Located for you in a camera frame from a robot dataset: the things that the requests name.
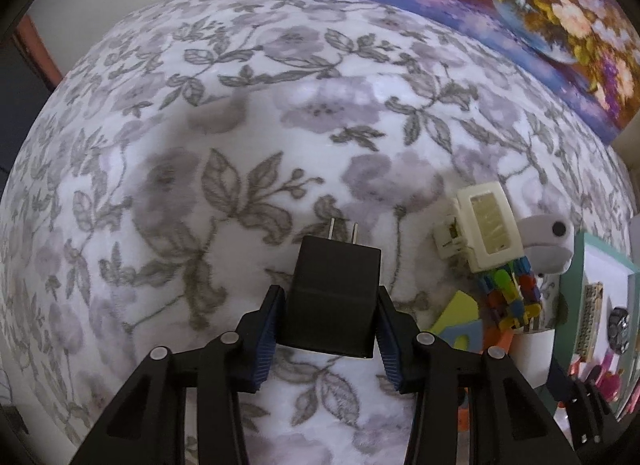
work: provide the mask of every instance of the yellow block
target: yellow block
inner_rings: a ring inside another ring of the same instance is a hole
[[[428,331],[438,335],[444,328],[466,324],[478,318],[478,303],[463,291],[458,290],[436,323]]]

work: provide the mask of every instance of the blue foam piece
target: blue foam piece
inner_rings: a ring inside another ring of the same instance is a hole
[[[438,334],[438,337],[451,347],[454,346],[458,337],[461,336],[466,336],[469,340],[466,351],[471,353],[479,353],[482,351],[482,321],[480,319],[465,324],[458,324],[457,326],[448,326]]]

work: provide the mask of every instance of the black dot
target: black dot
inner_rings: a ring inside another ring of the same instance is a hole
[[[566,233],[566,226],[561,221],[557,221],[551,227],[551,231],[554,233],[556,237],[561,238]]]

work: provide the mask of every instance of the canvas painting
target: canvas painting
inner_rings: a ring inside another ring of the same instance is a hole
[[[610,143],[640,108],[640,37],[616,0],[375,0],[478,39]]]

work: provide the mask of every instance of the power adapter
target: power adapter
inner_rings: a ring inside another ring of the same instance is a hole
[[[376,301],[380,283],[379,249],[305,236],[277,342],[316,351],[372,358]]]

